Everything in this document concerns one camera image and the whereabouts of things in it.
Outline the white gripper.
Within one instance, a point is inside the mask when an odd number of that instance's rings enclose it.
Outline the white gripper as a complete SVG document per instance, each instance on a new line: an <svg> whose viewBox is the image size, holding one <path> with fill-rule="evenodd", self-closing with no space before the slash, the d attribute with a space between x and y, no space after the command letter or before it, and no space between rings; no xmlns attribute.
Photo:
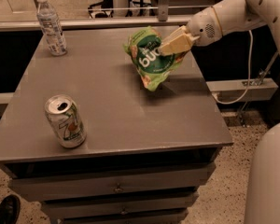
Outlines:
<svg viewBox="0 0 280 224"><path fill-rule="evenodd" d="M180 26L165 37L158 52L162 56L182 53L196 46L208 46L217 42L223 36L217 14L212 7L208 7L190 17L187 27Z"/></svg>

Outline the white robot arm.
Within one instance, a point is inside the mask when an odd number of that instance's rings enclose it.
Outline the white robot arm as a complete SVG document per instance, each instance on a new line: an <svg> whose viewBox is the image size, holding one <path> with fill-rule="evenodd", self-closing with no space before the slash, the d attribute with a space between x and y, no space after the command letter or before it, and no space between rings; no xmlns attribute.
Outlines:
<svg viewBox="0 0 280 224"><path fill-rule="evenodd" d="M280 0L223 0L189 19L164 38L160 52L171 55L207 46L232 32L269 26L280 56ZM280 123L262 136L251 162L245 224L280 224Z"/></svg>

